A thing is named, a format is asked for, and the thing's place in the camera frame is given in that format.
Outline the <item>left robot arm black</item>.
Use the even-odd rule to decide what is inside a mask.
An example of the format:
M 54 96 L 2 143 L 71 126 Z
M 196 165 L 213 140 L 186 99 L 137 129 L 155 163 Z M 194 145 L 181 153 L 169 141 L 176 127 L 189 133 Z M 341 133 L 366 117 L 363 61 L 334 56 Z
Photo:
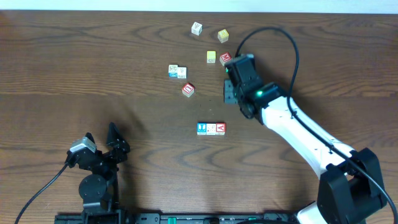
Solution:
M 65 164 L 88 170 L 90 175 L 79 185 L 83 211 L 89 215 L 105 214 L 119 208 L 118 164 L 127 160 L 131 148 L 116 125 L 111 122 L 107 134 L 108 152 L 97 149 L 91 133 L 72 143 Z

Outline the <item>white block red dots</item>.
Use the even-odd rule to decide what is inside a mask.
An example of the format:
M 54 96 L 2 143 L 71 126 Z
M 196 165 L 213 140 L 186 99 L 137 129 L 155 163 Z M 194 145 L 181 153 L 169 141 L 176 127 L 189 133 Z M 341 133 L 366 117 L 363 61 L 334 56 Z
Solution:
M 206 134 L 207 135 L 215 135 L 216 134 L 216 124 L 215 123 L 207 123 L 206 124 Z

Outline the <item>blue J block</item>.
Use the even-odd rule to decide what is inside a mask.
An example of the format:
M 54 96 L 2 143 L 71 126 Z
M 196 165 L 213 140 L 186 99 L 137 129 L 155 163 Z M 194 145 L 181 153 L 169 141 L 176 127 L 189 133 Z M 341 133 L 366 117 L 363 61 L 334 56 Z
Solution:
M 197 123 L 197 134 L 206 135 L 206 133 L 207 133 L 206 123 Z

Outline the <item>red A block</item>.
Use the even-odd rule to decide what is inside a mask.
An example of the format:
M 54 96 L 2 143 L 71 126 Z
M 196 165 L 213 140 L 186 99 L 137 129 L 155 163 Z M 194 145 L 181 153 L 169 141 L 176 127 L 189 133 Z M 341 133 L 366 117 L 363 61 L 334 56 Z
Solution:
M 216 123 L 216 135 L 225 135 L 225 133 L 226 133 L 226 124 Z

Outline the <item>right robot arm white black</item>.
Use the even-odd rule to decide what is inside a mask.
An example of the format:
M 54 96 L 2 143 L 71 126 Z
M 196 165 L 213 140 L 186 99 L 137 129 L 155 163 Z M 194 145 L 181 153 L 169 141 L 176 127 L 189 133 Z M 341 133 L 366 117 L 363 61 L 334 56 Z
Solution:
M 287 141 L 319 179 L 317 200 L 295 214 L 297 223 L 365 223 L 386 206 L 375 153 L 368 148 L 355 151 L 335 139 L 279 85 L 265 84 L 256 73 L 253 55 L 235 58 L 225 69 L 242 114 Z

